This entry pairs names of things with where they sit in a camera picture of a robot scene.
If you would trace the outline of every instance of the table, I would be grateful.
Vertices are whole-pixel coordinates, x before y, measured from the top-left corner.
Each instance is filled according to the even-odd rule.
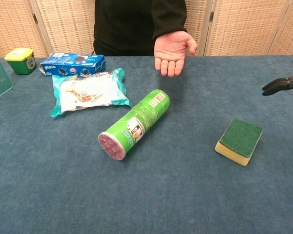
[[[97,136],[128,107],[53,119],[52,78],[1,59],[14,87],[0,97],[0,234],[293,234],[293,90],[261,95],[293,75],[293,56],[187,57],[177,78],[153,60],[106,57],[132,105],[157,88],[171,99],[117,161]],[[234,117],[264,128],[246,167],[214,151]]]

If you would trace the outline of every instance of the person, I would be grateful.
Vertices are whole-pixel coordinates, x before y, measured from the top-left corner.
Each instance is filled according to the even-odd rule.
[[[189,47],[185,0],[96,0],[94,51],[104,56],[154,56],[163,76],[180,75]]]

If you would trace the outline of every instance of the plastic packaging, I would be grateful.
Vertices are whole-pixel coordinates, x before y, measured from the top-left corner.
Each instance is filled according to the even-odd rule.
[[[162,90],[153,90],[109,129],[100,133],[99,144],[112,158],[122,160],[169,107],[168,95]]]
[[[57,102],[50,115],[56,117],[67,111],[94,106],[128,105],[129,99],[123,84],[125,71],[100,72],[88,77],[52,76],[54,97]]]

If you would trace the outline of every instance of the yellow sponge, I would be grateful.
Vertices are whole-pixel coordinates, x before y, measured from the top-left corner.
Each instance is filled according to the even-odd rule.
[[[242,166],[246,166],[262,133],[262,127],[234,118],[217,142],[215,151]]]

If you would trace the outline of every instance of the green can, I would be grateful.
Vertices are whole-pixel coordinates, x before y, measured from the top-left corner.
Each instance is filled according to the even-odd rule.
[[[34,51],[30,48],[16,48],[8,53],[4,59],[18,75],[28,75],[37,67]]]
[[[99,144],[112,158],[122,160],[169,107],[168,95],[162,90],[153,90],[126,115],[100,133]]]

